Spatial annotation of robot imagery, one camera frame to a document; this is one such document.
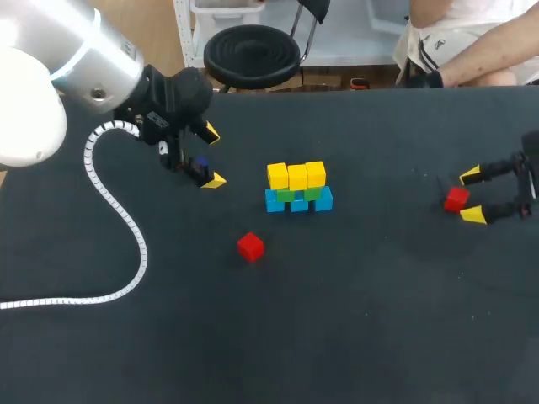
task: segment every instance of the stacked blocks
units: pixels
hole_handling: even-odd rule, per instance
[[[331,210],[334,199],[326,186],[326,170],[323,162],[308,162],[288,166],[281,162],[268,166],[266,189],[266,210],[269,213],[282,212],[290,204],[291,212],[309,210],[309,204],[316,212]]]

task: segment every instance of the toy block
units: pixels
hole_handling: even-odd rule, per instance
[[[449,195],[447,195],[446,202],[444,203],[444,209],[448,212],[459,213],[464,209],[469,196],[470,191],[467,189],[451,188]]]
[[[277,191],[273,189],[266,189],[266,211],[268,213],[285,211],[284,202],[277,202]]]
[[[196,159],[195,159],[195,162],[199,165],[201,165],[202,167],[206,167],[208,168],[210,166],[210,163],[208,163],[208,161],[203,157],[203,156],[198,156]]]
[[[334,197],[331,195],[329,187],[322,187],[322,195],[320,199],[314,201],[314,210],[316,212],[322,212],[324,210],[331,210],[334,207]]]
[[[305,167],[307,169],[308,188],[321,188],[326,184],[326,169],[323,162],[308,162]]]
[[[252,263],[264,255],[264,243],[253,233],[248,233],[237,242],[237,251]]]
[[[288,166],[288,188],[290,191],[307,189],[307,168],[305,164]]]
[[[292,202],[294,200],[294,191],[289,189],[277,189],[277,202]]]
[[[307,202],[320,199],[322,196],[322,188],[309,188],[303,191],[303,199]]]
[[[309,203],[303,199],[303,191],[294,193],[294,200],[290,203],[291,212],[306,212],[309,210]]]
[[[279,162],[268,166],[268,182],[271,189],[288,188],[288,170],[286,164]]]

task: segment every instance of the white cable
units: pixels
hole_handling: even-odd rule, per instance
[[[18,309],[21,307],[31,307],[31,306],[48,306],[48,305],[98,305],[101,303],[106,303],[112,300],[119,299],[127,295],[129,292],[134,290],[138,284],[141,282],[144,273],[146,272],[146,266],[148,264],[148,253],[146,249],[146,243],[144,242],[144,237],[142,236],[141,231],[136,225],[135,221],[129,216],[129,214],[121,207],[118,201],[110,194],[110,192],[105,188],[105,186],[99,180],[98,174],[93,169],[93,148],[95,142],[101,137],[105,132],[108,132],[112,129],[123,129],[127,133],[139,136],[139,131],[136,126],[133,124],[123,122],[121,120],[115,120],[107,122],[106,124],[101,125],[96,130],[92,132],[88,141],[86,142],[86,150],[84,150],[84,167],[86,168],[86,174],[92,181],[93,186],[99,191],[103,198],[113,207],[114,210],[121,216],[124,222],[129,226],[133,235],[135,236],[136,242],[138,243],[139,250],[141,252],[141,264],[138,267],[135,278],[123,289],[118,290],[115,293],[104,296],[97,297],[83,297],[83,298],[71,298],[71,297],[53,297],[47,299],[31,299],[31,300],[20,300],[20,301],[9,301],[0,303],[0,310],[6,309]]]

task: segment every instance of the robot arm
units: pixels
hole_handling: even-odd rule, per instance
[[[187,160],[179,132],[208,144],[219,135],[202,118],[212,87],[196,69],[165,77],[85,0],[0,2],[0,165],[29,166],[50,157],[66,133],[56,89],[91,112],[139,127],[153,145],[166,141],[169,168]]]

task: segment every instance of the blue cube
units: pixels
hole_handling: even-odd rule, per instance
[[[266,210],[268,213],[285,211],[285,203],[277,202],[277,191],[273,189],[266,189]]]
[[[198,162],[204,168],[206,168],[206,167],[208,167],[210,165],[210,163],[208,163],[208,161],[203,156],[198,156],[195,159],[195,161]]]
[[[331,210],[333,207],[334,197],[331,195],[331,190],[329,187],[323,187],[320,199],[314,201],[314,210],[316,212],[322,212],[324,210]]]
[[[294,200],[290,202],[291,212],[305,212],[309,210],[309,203],[303,198],[303,191],[294,193]]]

